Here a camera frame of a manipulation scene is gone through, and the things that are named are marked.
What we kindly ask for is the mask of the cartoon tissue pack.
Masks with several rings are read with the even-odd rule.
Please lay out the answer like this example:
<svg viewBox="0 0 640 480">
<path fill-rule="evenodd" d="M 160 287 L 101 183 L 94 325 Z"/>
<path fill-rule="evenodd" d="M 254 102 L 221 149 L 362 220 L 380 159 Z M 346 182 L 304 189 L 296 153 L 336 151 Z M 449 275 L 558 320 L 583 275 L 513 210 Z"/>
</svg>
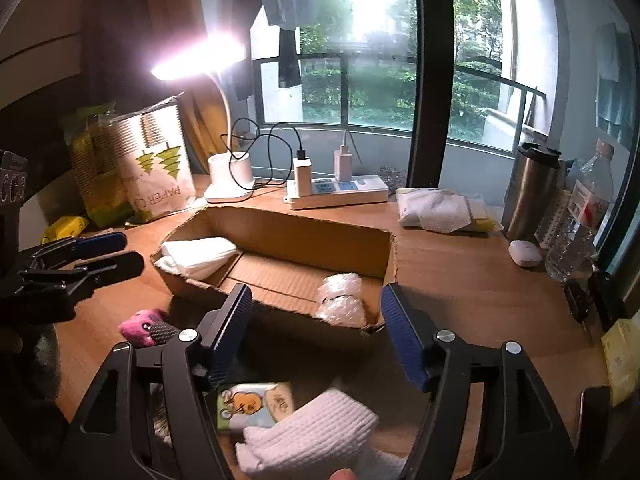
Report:
<svg viewBox="0 0 640 480">
<path fill-rule="evenodd" d="M 216 428 L 220 431 L 271 428 L 294 411 L 289 382 L 246 382 L 217 389 Z"/>
</svg>

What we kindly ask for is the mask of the white knitted cloth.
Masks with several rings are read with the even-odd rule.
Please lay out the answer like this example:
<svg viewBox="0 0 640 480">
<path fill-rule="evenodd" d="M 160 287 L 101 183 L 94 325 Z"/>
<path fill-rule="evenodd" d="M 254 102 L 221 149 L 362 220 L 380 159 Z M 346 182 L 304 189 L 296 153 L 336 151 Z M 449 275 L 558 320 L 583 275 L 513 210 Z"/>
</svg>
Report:
<svg viewBox="0 0 640 480">
<path fill-rule="evenodd" d="M 252 479 L 327 479 L 342 469 L 358 479 L 397 479 L 407 460 L 373 447 L 377 426 L 370 408 L 329 389 L 271 428 L 245 428 L 236 460 Z"/>
</svg>

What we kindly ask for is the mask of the yellow packet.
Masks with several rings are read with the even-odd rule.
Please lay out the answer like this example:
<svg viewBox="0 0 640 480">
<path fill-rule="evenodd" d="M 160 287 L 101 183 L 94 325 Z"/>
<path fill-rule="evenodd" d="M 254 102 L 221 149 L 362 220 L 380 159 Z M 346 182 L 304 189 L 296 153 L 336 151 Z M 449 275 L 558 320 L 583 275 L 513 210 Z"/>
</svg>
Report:
<svg viewBox="0 0 640 480">
<path fill-rule="evenodd" d="M 66 237 L 78 237 L 88 228 L 89 221 L 81 216 L 63 216 L 58 218 L 42 233 L 40 244 L 48 244 Z"/>
</svg>

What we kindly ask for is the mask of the pink plush toy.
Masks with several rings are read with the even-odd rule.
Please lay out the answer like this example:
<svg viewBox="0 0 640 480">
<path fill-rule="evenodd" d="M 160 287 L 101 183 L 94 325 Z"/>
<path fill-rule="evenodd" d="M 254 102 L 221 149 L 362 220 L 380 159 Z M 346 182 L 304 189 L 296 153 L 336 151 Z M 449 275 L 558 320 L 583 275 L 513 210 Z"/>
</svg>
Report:
<svg viewBox="0 0 640 480">
<path fill-rule="evenodd" d="M 167 322 L 167 313 L 160 309 L 144 309 L 131 315 L 119 326 L 119 333 L 136 348 L 166 344 L 179 330 Z"/>
</svg>

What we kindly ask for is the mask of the white paper cup bag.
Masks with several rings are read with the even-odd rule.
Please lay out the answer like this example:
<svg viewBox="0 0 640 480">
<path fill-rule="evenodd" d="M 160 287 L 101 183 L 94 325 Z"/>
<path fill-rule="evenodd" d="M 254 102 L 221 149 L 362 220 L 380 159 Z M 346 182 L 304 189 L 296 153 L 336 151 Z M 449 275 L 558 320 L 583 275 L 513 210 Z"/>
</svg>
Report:
<svg viewBox="0 0 640 480">
<path fill-rule="evenodd" d="M 132 222 L 150 222 L 192 206 L 196 191 L 176 96 L 111 119 L 108 133 L 134 210 Z"/>
</svg>

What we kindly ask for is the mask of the green paper cup bag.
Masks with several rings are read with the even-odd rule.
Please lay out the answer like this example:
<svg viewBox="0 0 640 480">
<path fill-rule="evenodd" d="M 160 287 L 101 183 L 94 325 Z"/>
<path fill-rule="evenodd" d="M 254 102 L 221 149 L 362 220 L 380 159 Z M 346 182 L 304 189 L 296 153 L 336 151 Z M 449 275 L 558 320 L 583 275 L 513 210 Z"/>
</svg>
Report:
<svg viewBox="0 0 640 480">
<path fill-rule="evenodd" d="M 107 102 L 79 107 L 58 121 L 86 214 L 100 229 L 114 226 L 132 214 L 108 128 L 114 113 L 115 103 Z"/>
</svg>

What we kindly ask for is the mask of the yellow tissue pack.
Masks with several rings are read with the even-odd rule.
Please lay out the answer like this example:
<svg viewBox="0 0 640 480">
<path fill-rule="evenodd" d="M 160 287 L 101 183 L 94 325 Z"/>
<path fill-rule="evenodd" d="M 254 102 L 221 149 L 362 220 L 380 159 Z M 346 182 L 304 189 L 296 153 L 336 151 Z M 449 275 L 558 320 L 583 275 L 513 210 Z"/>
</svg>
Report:
<svg viewBox="0 0 640 480">
<path fill-rule="evenodd" d="M 613 408 L 639 389 L 639 338 L 636 316 L 620 318 L 601 338 Z"/>
</svg>

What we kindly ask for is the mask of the white desk lamp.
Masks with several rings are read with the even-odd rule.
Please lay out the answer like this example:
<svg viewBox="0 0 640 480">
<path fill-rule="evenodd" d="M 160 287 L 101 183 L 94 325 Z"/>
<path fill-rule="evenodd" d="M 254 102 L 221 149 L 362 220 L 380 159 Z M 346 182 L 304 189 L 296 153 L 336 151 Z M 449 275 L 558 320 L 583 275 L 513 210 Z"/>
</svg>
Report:
<svg viewBox="0 0 640 480">
<path fill-rule="evenodd" d="M 196 159 L 208 165 L 210 183 L 204 198 L 210 204 L 240 202 L 253 193 L 250 155 L 232 140 L 231 110 L 220 79 L 245 58 L 241 41 L 230 32 L 215 30 L 151 68 L 156 79 L 182 89 L 180 110 L 186 120 L 186 140 Z"/>
</svg>

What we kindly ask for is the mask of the white earbuds case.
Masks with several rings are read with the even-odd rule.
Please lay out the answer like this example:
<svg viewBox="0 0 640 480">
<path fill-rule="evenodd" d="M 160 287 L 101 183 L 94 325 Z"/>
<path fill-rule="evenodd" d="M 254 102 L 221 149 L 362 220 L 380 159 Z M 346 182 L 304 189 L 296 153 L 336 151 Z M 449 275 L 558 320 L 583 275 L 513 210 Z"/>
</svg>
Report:
<svg viewBox="0 0 640 480">
<path fill-rule="evenodd" d="M 517 266 L 525 269 L 536 268 L 542 261 L 539 248 L 528 240 L 511 240 L 509 255 Z"/>
</svg>

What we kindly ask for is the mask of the clear water bottle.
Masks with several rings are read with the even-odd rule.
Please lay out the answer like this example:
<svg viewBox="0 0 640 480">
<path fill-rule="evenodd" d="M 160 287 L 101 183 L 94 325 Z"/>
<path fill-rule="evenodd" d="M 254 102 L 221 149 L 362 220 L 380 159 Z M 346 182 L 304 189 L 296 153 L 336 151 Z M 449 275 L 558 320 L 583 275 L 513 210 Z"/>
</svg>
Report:
<svg viewBox="0 0 640 480">
<path fill-rule="evenodd" d="M 592 253 L 593 239 L 613 197 L 613 155 L 612 145 L 599 139 L 594 155 L 579 169 L 544 263 L 550 278 L 555 281 L 568 281 Z"/>
</svg>

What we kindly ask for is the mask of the cardboard box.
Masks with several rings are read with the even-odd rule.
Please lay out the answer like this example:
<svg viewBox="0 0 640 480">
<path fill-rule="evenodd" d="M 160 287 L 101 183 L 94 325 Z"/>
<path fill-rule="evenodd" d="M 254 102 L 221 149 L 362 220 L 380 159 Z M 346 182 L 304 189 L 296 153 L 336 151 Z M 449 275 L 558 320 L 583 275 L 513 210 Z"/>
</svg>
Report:
<svg viewBox="0 0 640 480">
<path fill-rule="evenodd" d="M 235 254 L 204 278 L 158 272 L 169 290 L 205 309 L 218 308 L 236 284 L 255 301 L 254 317 L 273 333 L 323 348 L 367 351 L 381 338 L 381 292 L 396 278 L 396 237 L 373 226 L 316 219 L 247 207 L 209 207 L 168 235 L 171 242 L 201 243 L 223 237 Z M 317 318 L 325 278 L 355 273 L 361 280 L 364 321 L 335 326 Z"/>
</svg>

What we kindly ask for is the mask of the bubble wrap roll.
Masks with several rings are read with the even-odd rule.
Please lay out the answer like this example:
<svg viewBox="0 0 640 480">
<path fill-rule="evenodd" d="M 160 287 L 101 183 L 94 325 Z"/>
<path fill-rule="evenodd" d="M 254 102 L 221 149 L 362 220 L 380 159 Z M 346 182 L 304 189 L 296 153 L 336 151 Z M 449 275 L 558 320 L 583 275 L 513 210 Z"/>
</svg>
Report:
<svg viewBox="0 0 640 480">
<path fill-rule="evenodd" d="M 315 318 L 333 326 L 363 328 L 367 325 L 361 297 L 362 281 L 356 273 L 334 274 L 318 288 Z"/>
</svg>

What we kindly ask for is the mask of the white cloth packet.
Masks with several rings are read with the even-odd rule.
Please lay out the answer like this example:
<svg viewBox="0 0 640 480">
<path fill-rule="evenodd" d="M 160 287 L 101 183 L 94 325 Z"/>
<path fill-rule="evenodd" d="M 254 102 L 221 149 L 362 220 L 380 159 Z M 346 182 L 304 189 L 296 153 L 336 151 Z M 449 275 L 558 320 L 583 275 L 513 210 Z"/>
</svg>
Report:
<svg viewBox="0 0 640 480">
<path fill-rule="evenodd" d="M 491 233 L 502 230 L 480 194 L 446 188 L 398 188 L 399 224 L 439 234 Z"/>
</svg>

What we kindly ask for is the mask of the steel travel mug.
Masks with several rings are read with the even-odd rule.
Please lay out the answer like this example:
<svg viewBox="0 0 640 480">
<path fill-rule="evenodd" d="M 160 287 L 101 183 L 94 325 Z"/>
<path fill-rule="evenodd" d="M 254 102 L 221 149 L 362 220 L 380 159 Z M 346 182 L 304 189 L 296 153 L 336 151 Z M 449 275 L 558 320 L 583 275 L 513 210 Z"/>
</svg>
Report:
<svg viewBox="0 0 640 480">
<path fill-rule="evenodd" d="M 516 150 L 501 220 L 507 240 L 534 239 L 555 188 L 560 157 L 559 151 L 535 142 Z"/>
</svg>

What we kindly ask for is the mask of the white charger adapter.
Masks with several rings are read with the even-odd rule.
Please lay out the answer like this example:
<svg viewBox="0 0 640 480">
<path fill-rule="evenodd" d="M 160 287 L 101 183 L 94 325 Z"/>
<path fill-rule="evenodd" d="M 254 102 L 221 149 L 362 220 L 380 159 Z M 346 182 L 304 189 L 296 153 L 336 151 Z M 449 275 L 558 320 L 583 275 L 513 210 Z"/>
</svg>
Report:
<svg viewBox="0 0 640 480">
<path fill-rule="evenodd" d="M 344 129 L 340 147 L 334 152 L 334 176 L 338 182 L 352 180 L 352 155 L 362 162 L 352 133 Z"/>
</svg>

